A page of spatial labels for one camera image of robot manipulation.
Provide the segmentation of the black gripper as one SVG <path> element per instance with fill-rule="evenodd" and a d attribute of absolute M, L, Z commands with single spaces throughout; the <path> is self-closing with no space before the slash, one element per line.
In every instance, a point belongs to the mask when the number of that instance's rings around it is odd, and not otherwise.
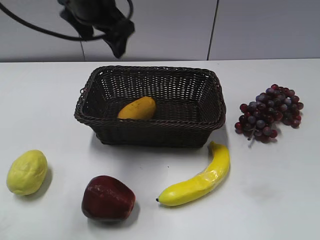
<path fill-rule="evenodd" d="M 128 38 L 135 32 L 135 25 L 117 8 L 114 0 L 58 0 L 63 6 L 60 17 L 69 23 L 83 39 L 94 35 L 92 26 L 109 27 L 103 40 L 114 57 L 120 59 L 126 52 Z"/>

